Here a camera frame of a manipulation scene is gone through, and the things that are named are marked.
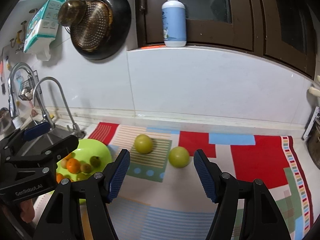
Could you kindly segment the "left hand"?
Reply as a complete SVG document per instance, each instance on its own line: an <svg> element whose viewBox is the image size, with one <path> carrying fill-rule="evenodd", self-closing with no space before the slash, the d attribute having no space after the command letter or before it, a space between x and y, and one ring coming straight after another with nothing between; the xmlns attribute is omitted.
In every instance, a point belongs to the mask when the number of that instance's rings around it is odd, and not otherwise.
<svg viewBox="0 0 320 240"><path fill-rule="evenodd" d="M26 222L30 223L35 217L35 210L33 207L33 201L26 200L20 203L21 208L21 219Z"/></svg>

